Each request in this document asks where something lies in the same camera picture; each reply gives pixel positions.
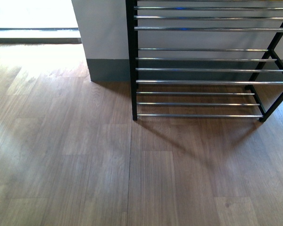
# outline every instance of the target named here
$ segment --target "wooden floor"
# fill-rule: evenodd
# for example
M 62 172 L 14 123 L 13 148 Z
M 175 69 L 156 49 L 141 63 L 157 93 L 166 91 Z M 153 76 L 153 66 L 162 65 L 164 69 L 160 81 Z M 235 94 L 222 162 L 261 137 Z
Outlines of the wooden floor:
M 219 225 L 283 226 L 283 103 L 264 124 L 132 121 L 81 45 L 0 45 L 0 226 Z

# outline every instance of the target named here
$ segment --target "laminate floor plank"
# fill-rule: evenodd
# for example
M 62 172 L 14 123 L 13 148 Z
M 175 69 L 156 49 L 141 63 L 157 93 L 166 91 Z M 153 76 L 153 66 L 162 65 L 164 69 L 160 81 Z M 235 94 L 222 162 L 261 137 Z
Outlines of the laminate floor plank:
M 258 172 L 245 178 L 258 223 L 283 226 L 283 184 L 279 175 Z
M 100 108 L 101 124 L 131 123 L 130 87 L 127 82 L 98 83 L 105 88 L 104 98 Z
M 171 133 L 177 142 L 173 155 L 180 225 L 219 225 L 210 181 L 213 163 L 201 142 L 199 127 L 172 126 Z
M 85 79 L 70 123 L 63 154 L 89 154 L 95 145 L 104 98 L 103 86 Z
M 162 128 L 168 128 L 165 134 L 161 134 Z M 133 123 L 129 226 L 179 225 L 172 141 L 160 142 L 170 137 L 168 131 L 168 126 L 160 127 L 157 123 L 154 128 Z
M 90 147 L 90 170 L 80 226 L 126 222 L 131 125 L 100 125 Z
M 1 226 L 39 226 L 47 199 L 14 199 L 6 210 Z
M 27 96 L 4 96 L 0 102 L 0 146 L 13 127 Z
M 249 197 L 217 197 L 215 202 L 221 226 L 259 226 Z
M 63 82 L 64 86 L 59 90 L 58 95 L 52 99 L 36 140 L 37 155 L 56 155 L 63 150 L 67 132 L 77 108 L 77 97 L 83 79 L 63 78 L 60 82 Z
M 56 159 L 56 164 L 58 169 L 41 225 L 78 225 L 88 183 L 88 156 L 64 155 Z
M 0 63 L 0 97 L 3 97 L 7 93 L 20 71 L 20 66 Z
M 247 196 L 246 185 L 224 120 L 199 119 L 214 197 Z
M 35 72 L 33 70 L 25 70 L 22 68 L 11 83 L 6 94 L 28 95 L 32 91 L 39 76 L 40 72 L 38 71 Z
M 235 120 L 226 123 L 227 134 L 231 141 L 231 150 L 235 153 L 237 167 L 241 173 L 274 172 L 264 141 L 261 139 L 257 126 L 260 122 Z
M 13 196 L 17 181 L 26 169 L 41 122 L 39 119 L 16 119 L 0 139 L 0 222 Z

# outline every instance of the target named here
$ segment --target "baseboard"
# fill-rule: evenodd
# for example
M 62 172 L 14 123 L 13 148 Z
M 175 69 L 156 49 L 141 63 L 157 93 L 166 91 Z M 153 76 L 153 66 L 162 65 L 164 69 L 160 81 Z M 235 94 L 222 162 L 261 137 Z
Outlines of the baseboard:
M 87 59 L 91 81 L 129 81 L 129 60 Z

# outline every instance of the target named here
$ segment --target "metal shoe rack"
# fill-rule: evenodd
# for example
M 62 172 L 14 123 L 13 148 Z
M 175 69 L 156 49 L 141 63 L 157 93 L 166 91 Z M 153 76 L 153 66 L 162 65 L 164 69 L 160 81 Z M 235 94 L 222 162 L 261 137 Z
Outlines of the metal shoe rack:
M 176 2 L 178 6 L 172 6 L 170 2 Z M 216 3 L 220 2 L 223 6 L 216 6 Z M 242 4 L 246 4 L 247 7 L 243 6 L 232 6 L 236 5 L 237 2 L 241 2 Z M 256 6 L 256 7 L 248 7 L 248 2 L 258 2 L 258 4 L 265 4 L 264 6 Z M 160 116 L 160 117 L 209 117 L 209 118 L 259 118 L 261 122 L 264 122 L 272 112 L 279 106 L 279 104 L 283 101 L 283 92 L 279 95 L 279 97 L 271 104 L 268 109 L 265 109 L 263 106 L 259 94 L 256 90 L 257 85 L 265 87 L 272 85 L 283 85 L 283 62 L 279 58 L 279 56 L 275 53 L 275 47 L 279 43 L 280 39 L 283 36 L 283 16 L 261 16 L 264 15 L 265 12 L 283 12 L 283 7 L 267 7 L 266 3 L 269 0 L 126 0 L 126 13 L 127 13 L 127 31 L 128 31 L 128 46 L 129 46 L 129 60 L 130 60 L 130 76 L 131 76 L 131 96 L 132 96 L 132 111 L 133 111 L 133 120 L 137 120 L 138 117 L 144 116 Z M 162 13 L 172 11 L 171 16 L 167 14 L 166 16 Z M 184 11 L 189 12 L 190 15 L 184 16 L 174 16 L 174 13 Z M 201 12 L 221 12 L 224 13 L 225 16 L 202 16 L 199 14 Z M 227 16 L 228 12 L 234 12 L 235 16 Z M 259 16 L 245 16 L 243 12 L 252 12 L 258 13 Z M 199 22 L 200 26 L 195 27 L 187 27 L 183 25 L 183 22 L 193 21 Z M 202 24 L 208 24 L 208 21 L 222 21 L 224 26 L 205 26 L 201 27 Z M 280 21 L 279 25 L 275 27 L 232 27 L 226 23 L 231 23 L 232 21 L 250 21 L 254 24 L 257 22 L 277 22 Z M 161 24 L 167 24 L 172 22 L 172 26 L 161 26 Z M 269 46 L 266 49 L 254 49 L 254 48 L 244 48 L 244 49 L 232 49 L 232 48 L 178 48 L 175 46 L 177 41 L 174 41 L 174 46 L 172 47 L 152 47 L 149 46 L 139 46 L 139 37 L 140 35 L 151 36 L 151 32 L 178 32 L 178 36 L 181 35 L 182 32 L 189 32 L 191 35 L 194 32 L 205 32 L 208 35 L 214 35 L 215 32 L 242 32 L 245 35 L 250 33 L 274 33 L 274 37 L 272 38 Z M 262 57 L 258 58 L 193 58 L 193 57 L 157 57 L 157 56 L 147 56 L 142 57 L 139 56 L 140 53 L 149 52 L 151 53 L 187 53 L 187 52 L 197 52 L 197 53 L 208 53 L 208 52 L 236 52 L 236 53 L 262 53 Z M 183 68 L 174 68 L 174 67 L 166 67 L 165 65 L 157 66 L 160 62 L 176 62 L 176 61 L 184 61 L 184 62 L 194 62 L 190 67 Z M 247 62 L 256 62 L 256 67 L 244 69 L 231 69 L 231 68 L 198 68 L 195 66 L 195 62 L 198 61 L 210 61 L 210 62 L 239 62 L 239 63 L 247 63 Z M 141 66 L 144 62 L 154 62 L 155 67 L 143 67 Z M 274 63 L 276 64 L 278 69 L 264 69 L 266 63 Z M 141 73 L 149 72 L 149 73 L 189 73 L 191 75 L 191 79 L 151 79 L 151 77 L 147 77 L 147 79 L 141 78 Z M 247 74 L 250 73 L 248 79 L 239 80 L 194 80 L 193 75 L 198 73 L 234 73 L 234 74 Z M 276 81 L 264 80 L 264 74 L 280 74 L 280 76 L 274 76 Z M 262 74 L 262 80 L 258 81 L 259 74 Z M 140 91 L 141 86 L 157 86 L 157 90 L 153 91 Z M 178 87 L 178 90 L 174 92 L 159 91 L 159 89 L 163 86 L 171 86 Z M 244 90 L 245 92 L 186 92 L 180 90 L 183 86 L 189 87 L 240 87 L 240 90 Z M 179 96 L 202 96 L 202 97 L 215 97 L 215 96 L 251 96 L 253 97 L 253 104 L 239 104 L 239 103 L 187 103 L 187 102 L 139 102 L 137 101 L 137 97 L 142 96 L 144 100 L 147 97 L 157 97 L 157 96 L 172 96 L 172 100 Z M 142 106 L 168 106 L 168 107 L 177 107 L 177 106 L 185 106 L 185 107 L 257 107 L 260 112 L 259 114 L 170 114 L 170 113 L 139 113 L 138 108 Z

